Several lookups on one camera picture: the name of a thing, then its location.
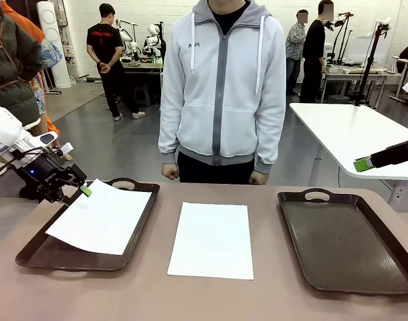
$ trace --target sheet of paper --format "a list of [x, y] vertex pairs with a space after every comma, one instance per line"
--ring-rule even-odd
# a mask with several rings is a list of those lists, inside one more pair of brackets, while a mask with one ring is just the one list
[[167, 273], [253, 280], [247, 206], [183, 203]]
[[84, 251], [122, 255], [151, 193], [121, 191], [98, 179], [46, 231]]

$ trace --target black t-shirt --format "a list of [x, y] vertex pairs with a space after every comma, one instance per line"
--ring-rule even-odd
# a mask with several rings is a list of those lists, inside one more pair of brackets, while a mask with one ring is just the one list
[[228, 13], [226, 15], [218, 15], [213, 12], [213, 15], [217, 21], [217, 23], [222, 28], [223, 34], [226, 35], [229, 30], [231, 30], [232, 26], [238, 19], [243, 15], [244, 11], [249, 7], [250, 1], [246, 1], [245, 5], [239, 8], [237, 11]]
[[92, 46], [98, 59], [105, 64], [112, 60], [116, 47], [124, 47], [119, 30], [107, 23], [98, 23], [88, 29], [86, 44]]
[[324, 56], [324, 41], [326, 34], [324, 33], [323, 22], [315, 20], [311, 23], [310, 29], [306, 34], [304, 44], [305, 60], [319, 60]]

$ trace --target black hair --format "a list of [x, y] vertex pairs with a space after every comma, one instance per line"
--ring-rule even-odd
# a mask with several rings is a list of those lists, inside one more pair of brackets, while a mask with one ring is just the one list
[[305, 10], [305, 9], [299, 10], [298, 13], [296, 14], [296, 17], [299, 16], [299, 13], [306, 13], [306, 14], [308, 14], [308, 11]]
[[318, 4], [318, 14], [321, 15], [324, 12], [324, 5], [333, 5], [332, 0], [322, 0]]
[[110, 14], [115, 14], [115, 9], [108, 4], [108, 3], [102, 3], [100, 6], [100, 15], [102, 18], [107, 18]]

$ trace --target person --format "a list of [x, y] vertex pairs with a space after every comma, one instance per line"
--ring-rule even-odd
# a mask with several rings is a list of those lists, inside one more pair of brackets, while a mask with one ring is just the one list
[[300, 102], [315, 104], [323, 74], [326, 73], [324, 61], [324, 21], [334, 19], [332, 0], [322, 0], [318, 4], [318, 17], [311, 23], [304, 44], [304, 80], [300, 91]]
[[296, 86], [300, 74], [302, 51], [305, 43], [305, 23], [308, 23], [308, 11], [299, 10], [296, 14], [298, 22], [289, 31], [286, 39], [286, 68], [287, 68], [287, 89], [289, 95], [296, 95], [293, 89]]
[[[0, 0], [0, 3], [3, 13], [14, 20], [14, 22], [18, 26], [23, 28], [25, 32], [27, 32], [41, 45], [43, 68], [50, 68], [55, 66], [63, 58], [63, 55], [60, 53], [58, 48], [46, 37], [45, 33], [41, 29], [39, 29], [33, 22], [28, 20], [28, 18], [23, 17], [14, 9], [12, 9], [5, 0]], [[37, 100], [41, 118], [41, 122], [39, 123], [39, 125], [33, 128], [33, 133], [39, 136], [41, 134], [45, 134], [48, 131], [52, 131], [56, 132], [57, 135], [60, 135], [60, 131], [52, 123], [46, 111], [45, 94], [43, 91], [43, 82], [40, 74], [36, 75], [34, 79], [32, 79], [31, 87]], [[58, 139], [54, 142], [54, 146], [57, 148], [61, 147]], [[70, 161], [73, 158], [69, 154], [66, 154], [63, 156], [63, 159], [65, 161]]]
[[41, 49], [0, 6], [0, 106], [30, 129], [40, 123], [29, 82], [42, 66]]
[[182, 183], [266, 184], [286, 111], [281, 25], [255, 1], [200, 0], [174, 24], [168, 47], [162, 174]]
[[97, 70], [102, 78], [103, 89], [113, 119], [119, 121], [122, 114], [116, 105], [116, 95], [121, 91], [122, 100], [128, 106], [134, 119], [146, 116], [134, 105], [131, 88], [127, 87], [124, 68], [120, 62], [124, 45], [119, 30], [113, 28], [115, 9], [108, 3], [100, 6], [101, 22], [88, 30], [86, 39], [87, 52], [97, 63]]

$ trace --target tray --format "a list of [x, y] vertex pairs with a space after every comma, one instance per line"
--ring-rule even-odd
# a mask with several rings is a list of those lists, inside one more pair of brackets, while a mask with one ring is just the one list
[[[151, 192], [152, 195], [144, 208], [144, 212], [137, 223], [134, 233], [122, 255], [108, 255], [83, 251], [55, 237], [45, 234], [45, 231], [63, 214], [67, 209], [63, 206], [42, 228], [33, 239], [18, 253], [15, 261], [18, 265], [29, 268], [43, 268], [49, 270], [63, 270], [69, 272], [82, 271], [103, 271], [111, 272], [124, 268], [130, 261], [134, 247], [140, 233], [146, 223], [153, 203], [159, 192], [159, 185], [137, 183], [132, 179], [122, 178], [105, 182], [113, 185], [119, 182], [129, 182], [134, 184], [131, 191]], [[82, 193], [77, 191], [72, 200], [75, 201]]]
[[[307, 199], [311, 192], [329, 200]], [[408, 253], [358, 195], [279, 193], [306, 281], [317, 290], [408, 294]]]

